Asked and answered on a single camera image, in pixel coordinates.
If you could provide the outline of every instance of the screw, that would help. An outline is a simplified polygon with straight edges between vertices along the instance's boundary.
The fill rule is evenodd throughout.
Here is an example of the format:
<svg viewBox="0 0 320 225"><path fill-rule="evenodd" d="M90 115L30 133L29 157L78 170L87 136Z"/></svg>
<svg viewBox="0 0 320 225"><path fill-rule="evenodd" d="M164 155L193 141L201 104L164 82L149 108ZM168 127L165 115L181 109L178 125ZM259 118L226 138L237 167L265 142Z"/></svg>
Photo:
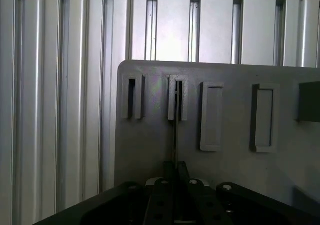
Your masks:
<svg viewBox="0 0 320 225"><path fill-rule="evenodd" d="M193 184L193 185L196 185L196 184L198 183L198 181L197 181L197 180L192 179L192 180L190 180L190 181L189 181L189 183L191 183L191 184Z"/></svg>
<svg viewBox="0 0 320 225"><path fill-rule="evenodd" d="M232 189L232 186L230 186L230 185L223 185L223 189L225 189L225 190L231 190Z"/></svg>

